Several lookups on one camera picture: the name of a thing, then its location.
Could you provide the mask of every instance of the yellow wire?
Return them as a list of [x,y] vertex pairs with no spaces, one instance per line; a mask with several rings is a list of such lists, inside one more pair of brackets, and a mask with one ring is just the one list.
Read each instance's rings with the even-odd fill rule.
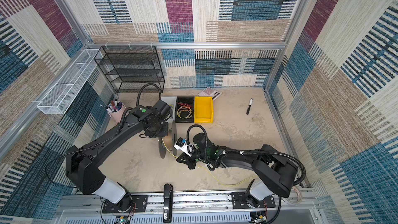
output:
[[162,138],[162,142],[163,142],[164,147],[166,147],[166,150],[167,150],[173,157],[178,158],[178,157],[174,156],[174,154],[172,154],[172,153],[169,151],[169,148],[167,148],[166,144],[164,143],[163,138]]
[[[171,151],[169,151],[169,149],[168,149],[167,147],[166,147],[166,150],[167,150],[173,157],[178,158],[178,157],[174,156],[174,154],[172,154]],[[225,187],[235,187],[235,186],[238,186],[239,184],[243,183],[243,182],[246,181],[246,180],[249,180],[249,179],[252,179],[252,178],[254,178],[254,177],[257,177],[257,175],[255,175],[255,176],[252,176],[252,177],[248,177],[248,178],[246,178],[246,179],[243,179],[241,182],[239,182],[239,183],[237,183],[237,184],[228,185],[228,184],[224,184],[224,183],[220,182],[220,180],[218,180],[218,178],[215,177],[212,173],[208,172],[207,169],[203,168],[203,167],[200,166],[200,165],[199,165],[198,167],[201,167],[202,169],[204,169],[207,173],[209,173],[212,177],[214,177],[214,179],[216,179],[222,186],[225,186]]]
[[216,179],[222,186],[225,186],[225,187],[235,187],[235,186],[238,186],[239,184],[241,184],[242,182],[244,182],[244,181],[246,181],[246,180],[249,180],[249,179],[252,179],[252,178],[254,178],[254,177],[257,177],[257,176],[255,175],[255,176],[252,176],[252,177],[248,177],[248,178],[246,178],[246,179],[243,179],[243,181],[241,181],[240,183],[228,185],[228,184],[224,184],[224,183],[220,182],[220,180],[218,180],[217,177],[215,177],[212,173],[208,172],[207,169],[203,168],[203,167],[200,166],[200,165],[199,165],[198,167],[201,167],[202,169],[204,169],[207,173],[209,173],[212,177],[214,177],[214,179]]

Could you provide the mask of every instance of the black mounting plate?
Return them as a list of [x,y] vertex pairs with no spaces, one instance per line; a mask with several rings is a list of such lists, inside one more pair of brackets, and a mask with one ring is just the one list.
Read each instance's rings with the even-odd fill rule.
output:
[[[147,200],[148,200],[148,195],[132,195],[132,201],[135,202],[135,212],[136,213],[141,213],[145,212],[147,208]],[[115,208],[114,203],[105,200],[105,204],[103,205],[102,208],[102,213],[103,214],[113,214],[113,213],[120,213],[117,211],[117,208]]]
[[[242,197],[245,194],[244,191],[241,192],[232,192],[231,193],[231,197],[232,197],[232,206],[234,209],[243,209],[243,208],[251,208],[249,205],[247,205]],[[266,202],[267,208],[274,208],[275,205],[275,201],[274,198],[272,197],[272,195],[267,196],[266,198],[264,198],[264,201]],[[264,204],[261,203],[259,208],[265,208]]]

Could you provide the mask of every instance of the spool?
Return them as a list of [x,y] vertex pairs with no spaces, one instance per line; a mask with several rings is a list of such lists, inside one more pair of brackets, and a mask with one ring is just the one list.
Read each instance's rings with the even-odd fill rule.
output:
[[170,148],[170,150],[173,150],[173,155],[177,156],[177,149],[174,148],[174,143],[177,141],[177,127],[176,127],[176,122],[173,121],[172,122],[172,127],[169,129],[169,132],[167,134],[167,136],[163,137],[163,141],[162,138],[159,138],[159,154],[161,158],[164,158],[166,156],[166,147]]

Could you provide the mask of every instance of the marker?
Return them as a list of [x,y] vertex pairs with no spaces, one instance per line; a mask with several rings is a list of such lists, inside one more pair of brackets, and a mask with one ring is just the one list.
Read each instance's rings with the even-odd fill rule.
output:
[[251,104],[253,103],[253,99],[250,99],[250,103],[249,103],[249,106],[248,106],[248,110],[246,111],[246,114],[247,115],[249,115],[249,111],[250,111],[250,107],[251,107]]

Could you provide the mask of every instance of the mesh basket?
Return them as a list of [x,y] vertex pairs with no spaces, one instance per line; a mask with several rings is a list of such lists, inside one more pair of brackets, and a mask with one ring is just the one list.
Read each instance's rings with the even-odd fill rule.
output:
[[97,66],[93,57],[97,49],[86,49],[64,75],[47,92],[37,108],[44,114],[65,114]]
[[[117,93],[136,93],[147,83],[164,89],[164,75],[158,53],[151,46],[102,46],[95,62]],[[144,92],[156,92],[147,87]]]

